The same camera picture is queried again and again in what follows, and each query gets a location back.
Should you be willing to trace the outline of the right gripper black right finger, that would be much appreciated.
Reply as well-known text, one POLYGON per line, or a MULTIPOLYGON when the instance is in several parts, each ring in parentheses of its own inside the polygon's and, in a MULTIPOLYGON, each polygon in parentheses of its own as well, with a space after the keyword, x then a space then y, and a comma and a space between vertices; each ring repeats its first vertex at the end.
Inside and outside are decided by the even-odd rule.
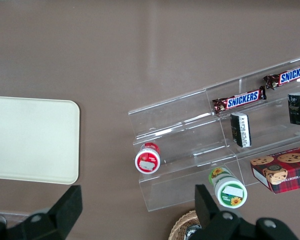
POLYGON ((195 232, 195 239, 236 239, 240 219, 229 211, 221 211, 203 184, 195 186, 195 210, 202 227, 195 232))

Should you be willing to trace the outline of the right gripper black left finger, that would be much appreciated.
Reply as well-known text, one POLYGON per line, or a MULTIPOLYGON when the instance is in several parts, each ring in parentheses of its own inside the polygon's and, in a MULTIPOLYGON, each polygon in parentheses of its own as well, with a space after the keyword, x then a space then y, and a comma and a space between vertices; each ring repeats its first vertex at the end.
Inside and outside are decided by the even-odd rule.
POLYGON ((83 210, 80 185, 71 186, 47 211, 29 216, 7 230, 8 240, 64 240, 83 210))

